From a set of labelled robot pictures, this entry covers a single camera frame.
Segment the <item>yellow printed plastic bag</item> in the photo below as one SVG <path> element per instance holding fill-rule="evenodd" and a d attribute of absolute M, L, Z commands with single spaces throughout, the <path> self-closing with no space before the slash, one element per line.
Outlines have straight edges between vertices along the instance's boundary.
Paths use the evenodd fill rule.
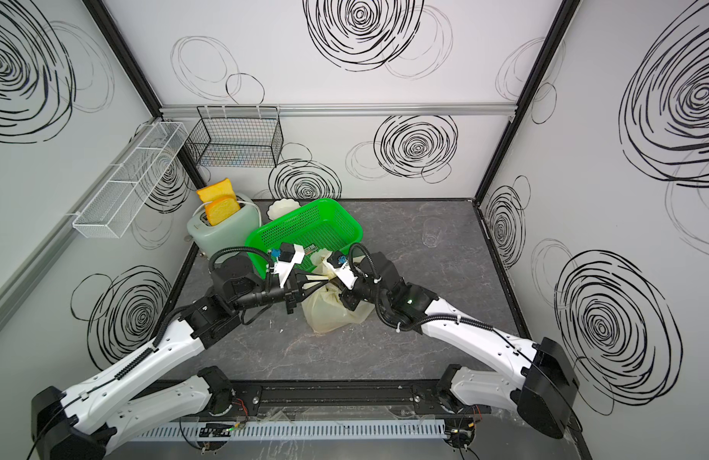
<path fill-rule="evenodd" d="M 345 307 L 340 299 L 341 289 L 333 283 L 335 274 L 324 265 L 331 254 L 328 249 L 312 253 L 313 273 L 326 275 L 331 283 L 318 289 L 301 303 L 306 322 L 314 333 L 320 335 L 350 324 L 361 324 L 374 310 L 374 305 L 366 301 L 359 301 L 353 311 Z"/>

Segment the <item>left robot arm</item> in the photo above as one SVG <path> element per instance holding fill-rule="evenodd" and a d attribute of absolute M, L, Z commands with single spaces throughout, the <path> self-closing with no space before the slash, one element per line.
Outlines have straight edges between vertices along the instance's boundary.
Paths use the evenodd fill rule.
<path fill-rule="evenodd" d="M 32 400 L 31 454 L 41 459 L 103 459 L 138 435 L 205 409 L 224 416 L 239 404 L 216 366 L 147 396 L 152 383 L 243 325 L 247 310 L 283 303 L 293 309 L 316 286 L 298 266 L 301 245 L 266 252 L 233 246 L 209 259 L 213 285 L 172 310 L 155 337 L 109 368 L 66 390 L 50 386 Z"/>

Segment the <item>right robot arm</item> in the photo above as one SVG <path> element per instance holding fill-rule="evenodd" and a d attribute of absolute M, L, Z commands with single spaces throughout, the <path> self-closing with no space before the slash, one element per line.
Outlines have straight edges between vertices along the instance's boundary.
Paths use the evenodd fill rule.
<path fill-rule="evenodd" d="M 372 254 L 361 243 L 348 254 L 335 252 L 326 265 L 342 287 L 345 307 L 368 302 L 392 330 L 443 341 L 494 371 L 492 376 L 465 367 L 446 372 L 449 402 L 515 410 L 527 425 L 554 439 L 580 429 L 573 407 L 580 383 L 557 341 L 535 342 L 477 320 L 434 291 L 406 282 L 382 253 Z"/>

